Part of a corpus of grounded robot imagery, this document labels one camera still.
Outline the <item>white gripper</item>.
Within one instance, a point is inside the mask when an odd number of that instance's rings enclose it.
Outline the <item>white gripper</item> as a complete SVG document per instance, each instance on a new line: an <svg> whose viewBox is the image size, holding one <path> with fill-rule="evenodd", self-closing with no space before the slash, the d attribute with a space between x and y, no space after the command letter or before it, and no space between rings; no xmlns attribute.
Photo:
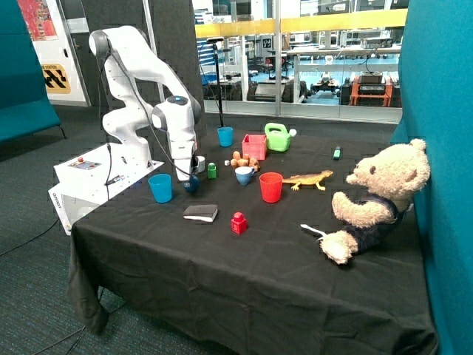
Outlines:
<svg viewBox="0 0 473 355"><path fill-rule="evenodd" d="M188 181L197 166L195 162L195 152L197 142L191 141L170 141L171 157L174 161L177 178L179 181Z"/></svg>

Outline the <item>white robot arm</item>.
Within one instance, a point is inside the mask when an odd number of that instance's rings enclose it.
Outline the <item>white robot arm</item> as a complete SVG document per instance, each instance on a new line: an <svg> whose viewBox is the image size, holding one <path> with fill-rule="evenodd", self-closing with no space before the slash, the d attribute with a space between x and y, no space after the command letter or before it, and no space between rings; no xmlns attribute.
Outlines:
<svg viewBox="0 0 473 355"><path fill-rule="evenodd" d="M137 28L96 30L89 37L89 47L104 69L112 96L124 104L104 115L103 126L121 142L126 159L135 166L151 164L148 141L136 131L153 125L167 135L177 178L190 180L198 167L195 126L200 119L200 103L174 70L152 52ZM152 106L138 92L137 81L162 84L171 96Z"/></svg>

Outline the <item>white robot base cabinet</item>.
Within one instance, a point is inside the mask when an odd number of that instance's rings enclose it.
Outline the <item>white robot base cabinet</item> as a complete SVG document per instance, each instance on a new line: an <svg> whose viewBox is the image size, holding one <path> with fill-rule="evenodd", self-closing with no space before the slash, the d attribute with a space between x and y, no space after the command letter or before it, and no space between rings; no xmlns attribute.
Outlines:
<svg viewBox="0 0 473 355"><path fill-rule="evenodd" d="M64 232L70 235L73 223L162 165L150 154L142 156L124 144L106 143L54 166L58 184L49 195ZM125 178L104 185L117 175Z"/></svg>

